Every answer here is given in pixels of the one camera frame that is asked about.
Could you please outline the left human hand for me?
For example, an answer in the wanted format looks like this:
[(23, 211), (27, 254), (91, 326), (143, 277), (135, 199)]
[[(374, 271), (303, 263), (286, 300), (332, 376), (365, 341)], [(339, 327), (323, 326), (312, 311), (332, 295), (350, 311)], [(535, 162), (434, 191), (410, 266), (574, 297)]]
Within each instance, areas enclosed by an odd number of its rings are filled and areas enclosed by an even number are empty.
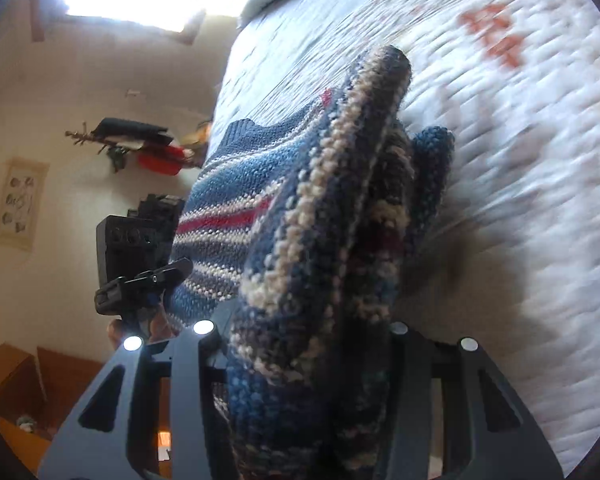
[(99, 309), (98, 313), (110, 318), (107, 336), (114, 350), (118, 350), (132, 336), (139, 336), (143, 341), (152, 344), (174, 338), (181, 331), (166, 315), (162, 301), (153, 308), (140, 309), (140, 320), (134, 313), (121, 315), (117, 310)]

